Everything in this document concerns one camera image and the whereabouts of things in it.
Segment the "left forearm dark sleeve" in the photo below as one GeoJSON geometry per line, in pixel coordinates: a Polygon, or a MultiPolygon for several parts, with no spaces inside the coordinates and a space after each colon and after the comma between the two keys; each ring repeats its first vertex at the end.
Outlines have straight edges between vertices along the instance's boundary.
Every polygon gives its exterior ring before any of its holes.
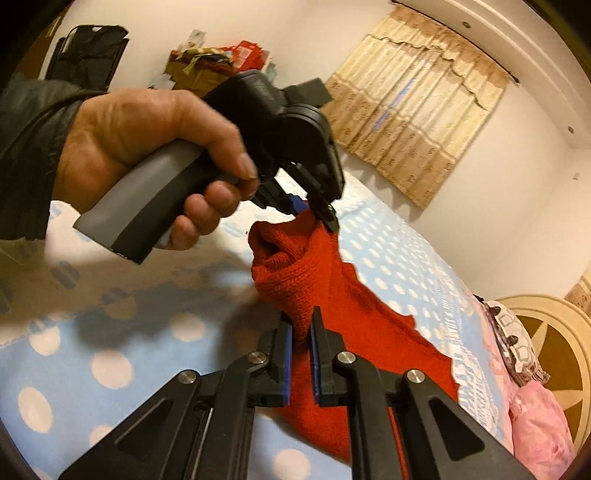
{"type": "Polygon", "coordinates": [[[42,240],[59,157],[83,101],[99,96],[17,73],[1,95],[1,238],[42,240]]]}

